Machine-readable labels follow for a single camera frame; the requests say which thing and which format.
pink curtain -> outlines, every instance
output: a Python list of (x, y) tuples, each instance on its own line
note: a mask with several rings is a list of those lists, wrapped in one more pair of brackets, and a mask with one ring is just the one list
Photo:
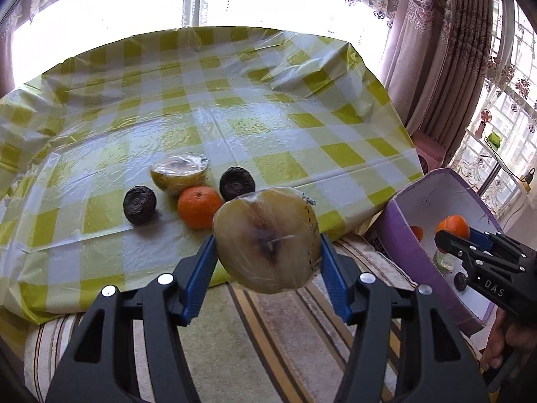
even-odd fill
[(15, 88), (11, 62), (11, 40), (13, 33), (0, 33), (0, 98)]
[(492, 0), (399, 0), (381, 80), (407, 131), (453, 157), (477, 107), (492, 34)]
[(0, 98), (15, 89), (11, 43), (13, 41), (13, 31), (20, 15), (21, 6), (18, 4), (0, 24)]

cardboard box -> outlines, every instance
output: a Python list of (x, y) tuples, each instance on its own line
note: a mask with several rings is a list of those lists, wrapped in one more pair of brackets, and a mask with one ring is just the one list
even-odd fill
[[(467, 336), (481, 330), (493, 309), (493, 303), (472, 288), (458, 292), (453, 285), (455, 274), (466, 271), (462, 261), (454, 258), (455, 270), (443, 276), (431, 258), (437, 248), (434, 230), (450, 215), (461, 215), (470, 227), (496, 233), (498, 221), (470, 186), (451, 168), (434, 170), (399, 191), (366, 232), (366, 239), (394, 261), (418, 284), (428, 284), (440, 298)], [(410, 226), (423, 229), (418, 242)]]

orange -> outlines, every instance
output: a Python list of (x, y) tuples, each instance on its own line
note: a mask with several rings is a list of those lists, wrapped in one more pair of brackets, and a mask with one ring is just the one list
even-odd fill
[(222, 197), (210, 186), (185, 189), (177, 200), (177, 213), (191, 229), (210, 229)]
[(464, 238), (466, 240), (470, 239), (470, 227), (468, 226), (466, 220), (460, 215), (448, 216), (444, 221), (441, 221), (440, 224), (437, 225), (434, 233), (437, 234), (441, 230), (446, 230), (452, 235)]
[(412, 233), (414, 233), (416, 239), (418, 239), (418, 242), (421, 242), (423, 239), (423, 229), (418, 226), (410, 226), (410, 229), (412, 230)]

screw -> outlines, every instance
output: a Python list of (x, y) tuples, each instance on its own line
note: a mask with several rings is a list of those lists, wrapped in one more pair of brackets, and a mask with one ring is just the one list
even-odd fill
[(174, 281), (174, 277), (170, 273), (164, 273), (158, 276), (157, 282), (161, 285), (169, 285)]
[(113, 285), (106, 285), (101, 293), (103, 294), (103, 296), (105, 297), (110, 297), (110, 296), (113, 296), (115, 294), (115, 286)]
[(430, 296), (433, 293), (433, 288), (429, 285), (419, 285), (418, 292), (424, 296)]
[(374, 274), (371, 274), (371, 273), (362, 273), (362, 274), (360, 274), (360, 280), (363, 283), (367, 283), (368, 285), (370, 285), (372, 283), (375, 283), (376, 279), (377, 279), (377, 277), (375, 277)]

yellow checkered tablecloth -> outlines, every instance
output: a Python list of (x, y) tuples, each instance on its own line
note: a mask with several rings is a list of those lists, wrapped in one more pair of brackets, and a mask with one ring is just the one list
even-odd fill
[[(257, 188), (293, 186), (336, 238), (421, 176), (386, 91), (346, 42), (260, 28), (186, 28), (70, 58), (0, 101), (0, 334), (141, 287), (207, 232), (178, 220), (149, 165), (210, 158), (208, 184), (241, 165)], [(125, 192), (155, 189), (133, 228)]]

